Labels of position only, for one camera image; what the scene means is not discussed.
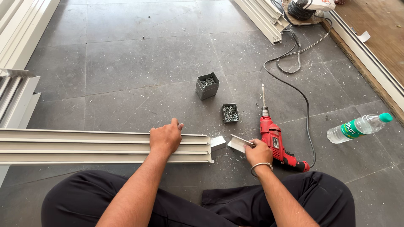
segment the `right hand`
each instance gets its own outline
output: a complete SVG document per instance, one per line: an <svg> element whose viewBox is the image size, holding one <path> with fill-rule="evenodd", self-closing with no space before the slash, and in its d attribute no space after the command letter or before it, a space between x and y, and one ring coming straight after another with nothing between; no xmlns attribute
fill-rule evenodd
<svg viewBox="0 0 404 227"><path fill-rule="evenodd" d="M254 148L247 145L244 147L250 165L254 166L261 162L269 162L272 165L272 150L268 145L259 139L253 139L250 142L254 143Z"/></svg>

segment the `drill chuck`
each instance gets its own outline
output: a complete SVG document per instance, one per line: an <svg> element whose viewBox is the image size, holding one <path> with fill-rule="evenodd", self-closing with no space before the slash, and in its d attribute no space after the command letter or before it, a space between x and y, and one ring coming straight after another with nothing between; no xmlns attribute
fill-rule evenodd
<svg viewBox="0 0 404 227"><path fill-rule="evenodd" d="M268 107L264 106L261 107L261 117L268 116L269 117L269 110Z"/></svg>

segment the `bracelet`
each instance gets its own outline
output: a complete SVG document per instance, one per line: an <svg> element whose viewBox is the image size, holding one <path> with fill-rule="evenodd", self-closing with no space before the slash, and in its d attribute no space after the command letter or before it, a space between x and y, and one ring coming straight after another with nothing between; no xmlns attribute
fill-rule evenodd
<svg viewBox="0 0 404 227"><path fill-rule="evenodd" d="M261 163L255 164L253 167L251 167L251 174L252 174L253 176L255 176L255 177L258 177L258 176L257 176L256 174L254 174L253 170L254 170L254 168L255 168L256 166L259 166L259 165L267 165L267 166L269 166L269 167L271 168L272 171L274 170L274 169L272 168L271 163L269 163L269 162L261 162Z"/></svg>

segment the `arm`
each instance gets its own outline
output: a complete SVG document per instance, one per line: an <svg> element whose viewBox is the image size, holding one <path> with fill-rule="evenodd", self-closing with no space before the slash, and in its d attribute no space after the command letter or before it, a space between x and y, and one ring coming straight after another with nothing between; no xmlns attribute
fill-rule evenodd
<svg viewBox="0 0 404 227"><path fill-rule="evenodd" d="M161 175L181 142L183 127L173 118L171 124L150 130L150 154L116 194L96 227L148 225Z"/></svg>
<svg viewBox="0 0 404 227"><path fill-rule="evenodd" d="M255 148L245 147L247 160L251 166L260 162L272 164L272 150L267 144L259 139L250 142L256 145ZM265 197L278 227L320 227L267 165L259 165L254 170L264 188Z"/></svg>

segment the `tile floor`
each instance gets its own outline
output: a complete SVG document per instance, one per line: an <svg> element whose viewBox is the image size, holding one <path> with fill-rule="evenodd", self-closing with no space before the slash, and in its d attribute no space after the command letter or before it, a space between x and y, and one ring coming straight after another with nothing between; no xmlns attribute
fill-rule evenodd
<svg viewBox="0 0 404 227"><path fill-rule="evenodd" d="M295 28L303 46L326 32ZM284 146L311 162L302 96L263 71L267 59L293 45L273 46L232 0L61 0L26 69L41 79L29 128L146 132L172 117L184 133L259 137L260 84ZM356 203L357 226L401 226L404 216L403 127L396 119L374 135L336 145L331 127L388 109L338 46L327 37L303 53L302 69L281 74L311 105L317 151L312 170L345 182ZM281 62L294 69L296 57ZM196 77L214 71L215 97L200 101ZM220 107L237 103L240 122L225 125ZM258 184L243 155L215 151L215 164L169 164L161 188L195 203L204 189ZM47 191L74 172L99 169L130 176L133 165L12 166L0 189L0 225L40 226ZM275 168L280 178L293 174Z"/></svg>

